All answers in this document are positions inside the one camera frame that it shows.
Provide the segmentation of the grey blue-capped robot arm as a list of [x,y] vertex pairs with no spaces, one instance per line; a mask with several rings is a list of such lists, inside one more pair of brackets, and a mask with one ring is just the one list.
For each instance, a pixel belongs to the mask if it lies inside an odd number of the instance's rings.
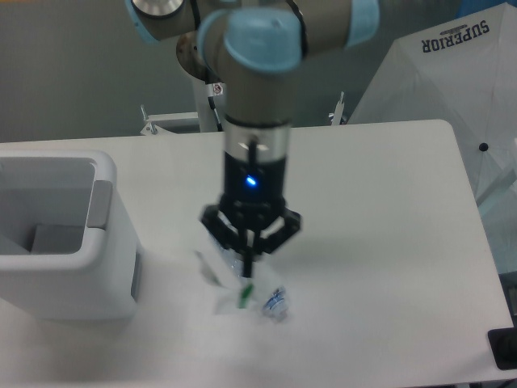
[[371,39],[380,24],[376,1],[129,1],[145,40],[189,32],[206,70],[225,86],[224,183],[218,203],[201,215],[207,231],[242,262],[254,263],[301,229],[288,209],[284,177],[294,117],[296,72],[308,57]]

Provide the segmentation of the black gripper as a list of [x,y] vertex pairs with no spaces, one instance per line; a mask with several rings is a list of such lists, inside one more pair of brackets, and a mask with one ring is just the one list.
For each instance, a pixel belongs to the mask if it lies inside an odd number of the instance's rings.
[[[218,205],[207,205],[200,221],[225,250],[239,254],[241,274],[253,277],[255,259],[271,255],[301,231],[302,216],[286,209],[284,181],[287,159],[249,165],[228,153],[224,154],[223,194]],[[235,229],[233,231],[219,216],[219,210]],[[282,218],[283,225],[263,238],[260,232]],[[248,246],[248,231],[254,232]]]

